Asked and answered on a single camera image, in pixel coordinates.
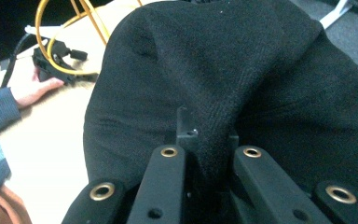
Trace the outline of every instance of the person's arm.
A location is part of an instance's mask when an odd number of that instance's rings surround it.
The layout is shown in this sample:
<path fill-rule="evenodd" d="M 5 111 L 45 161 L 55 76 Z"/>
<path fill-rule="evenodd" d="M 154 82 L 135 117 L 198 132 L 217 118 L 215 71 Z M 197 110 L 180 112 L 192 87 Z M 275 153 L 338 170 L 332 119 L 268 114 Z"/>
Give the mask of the person's arm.
<path fill-rule="evenodd" d="M 30 80 L 23 85 L 0 90 L 0 130 L 21 118 L 19 109 L 32 105 L 46 92 L 63 85 L 63 82 L 57 78 L 40 82 L 37 77 L 38 72 L 35 69 Z"/>

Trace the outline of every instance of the metal grommet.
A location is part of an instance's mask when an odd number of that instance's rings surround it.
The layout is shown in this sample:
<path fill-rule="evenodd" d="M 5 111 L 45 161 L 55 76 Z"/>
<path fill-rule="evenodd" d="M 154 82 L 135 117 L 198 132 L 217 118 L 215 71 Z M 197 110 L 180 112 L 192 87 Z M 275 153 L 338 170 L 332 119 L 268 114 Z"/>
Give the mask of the metal grommet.
<path fill-rule="evenodd" d="M 174 147 L 165 147 L 161 150 L 161 155 L 163 157 L 174 157 L 178 154 L 178 151 Z"/>
<path fill-rule="evenodd" d="M 350 191 L 339 186 L 328 186 L 326 192 L 330 197 L 340 203 L 351 204 L 357 202 L 356 197 Z"/>
<path fill-rule="evenodd" d="M 102 201 L 113 195 L 115 192 L 115 185 L 109 182 L 104 182 L 95 186 L 89 196 L 94 201 Z"/>
<path fill-rule="evenodd" d="M 247 147 L 243 150 L 243 154 L 247 157 L 259 158 L 261 157 L 261 151 L 252 147 Z"/>

